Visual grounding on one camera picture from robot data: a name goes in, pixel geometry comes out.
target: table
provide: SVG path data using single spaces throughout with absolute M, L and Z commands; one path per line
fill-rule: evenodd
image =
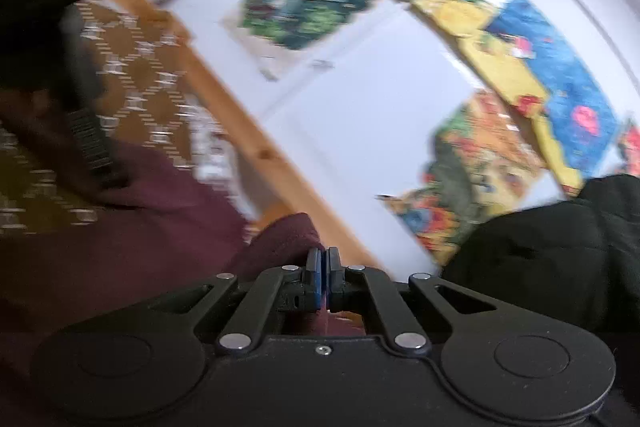
M 333 69 L 304 64 L 267 82 L 220 25 L 238 1 L 171 0 L 163 7 L 170 13 L 158 13 L 147 0 L 119 0 L 136 13 L 164 19 L 189 41 L 184 63 L 194 90 L 282 200 L 270 216 L 306 211 L 324 242 L 340 247 L 343 260 L 381 266 L 398 280 L 435 271 L 373 196 L 417 186 L 420 166 L 430 159 L 428 137 L 478 80 L 420 19 L 384 0 L 372 14 L 375 23 L 363 23 L 352 43 L 328 42 L 314 57 L 332 61 Z M 573 0 L 532 1 L 578 51 L 617 117 L 635 114 L 636 88 L 580 7 Z M 640 74 L 638 14 L 625 0 L 581 1 Z M 389 8 L 391 15 L 384 12 Z M 618 162 L 612 145 L 601 172 Z M 559 197 L 547 173 L 522 206 Z

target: silver rivet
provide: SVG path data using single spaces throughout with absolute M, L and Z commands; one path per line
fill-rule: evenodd
M 329 346 L 316 346 L 316 353 L 324 357 L 330 355 L 332 351 L 333 349 L 331 349 L 331 347 Z
M 226 349 L 244 349 L 251 344 L 251 338 L 243 333 L 227 333 L 220 337 L 220 346 Z
M 405 349 L 420 349 L 427 343 L 427 339 L 420 333 L 400 333 L 394 338 L 394 342 Z

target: paper cutout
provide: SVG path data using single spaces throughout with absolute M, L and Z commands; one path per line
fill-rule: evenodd
M 243 0 L 223 24 L 275 78 L 375 0 Z
M 499 98 L 484 89 L 440 127 L 434 147 L 424 187 L 379 198 L 446 264 L 479 223 L 516 209 L 542 163 Z
M 640 131 L 633 120 L 626 122 L 618 147 L 625 161 L 622 172 L 640 177 Z
M 564 37 L 528 0 L 411 0 L 527 118 L 563 190 L 593 176 L 616 131 L 609 103 Z

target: black fabric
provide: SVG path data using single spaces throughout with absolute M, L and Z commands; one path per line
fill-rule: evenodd
M 598 334 L 640 407 L 640 179 L 593 179 L 574 200 L 495 217 L 442 277 Z

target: white table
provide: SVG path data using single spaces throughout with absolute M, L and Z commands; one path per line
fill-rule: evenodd
M 347 38 L 329 39 L 318 49 L 314 58 L 332 61 L 333 69 L 318 71 L 306 63 L 268 82 L 220 25 L 238 1 L 172 0 L 165 8 L 191 32 L 191 45 L 207 67 L 392 276 L 405 280 L 436 270 L 374 196 L 418 187 L 420 169 L 432 159 L 434 128 L 479 81 L 421 20 L 394 8 L 396 1 L 383 0 L 347 28 Z M 574 46 L 618 118 L 640 112 L 638 92 L 579 6 L 572 0 L 531 1 Z M 624 0 L 583 2 L 640 75 L 638 15 Z M 612 171 L 618 162 L 612 146 L 601 171 Z M 559 197 L 547 172 L 523 206 Z

